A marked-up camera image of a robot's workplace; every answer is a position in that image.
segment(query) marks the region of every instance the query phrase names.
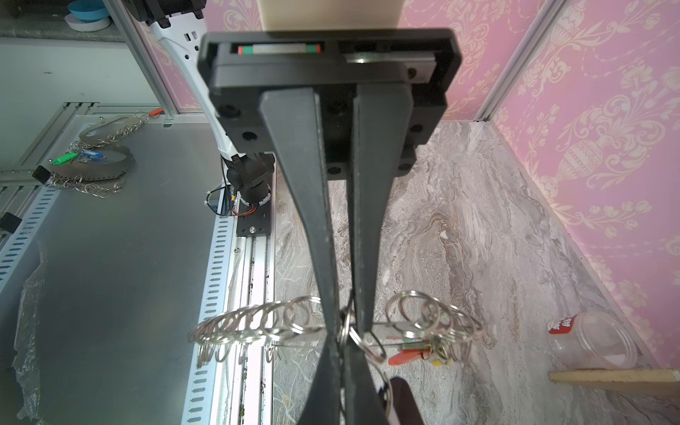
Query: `wooden board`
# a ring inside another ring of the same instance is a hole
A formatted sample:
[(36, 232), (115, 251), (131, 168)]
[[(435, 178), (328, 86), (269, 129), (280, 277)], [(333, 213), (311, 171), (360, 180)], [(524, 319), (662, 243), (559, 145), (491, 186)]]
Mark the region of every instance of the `wooden board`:
[(645, 396), (680, 396), (680, 369), (549, 372), (556, 384), (581, 385)]
[(396, 28), (404, 0), (258, 0), (265, 31)]

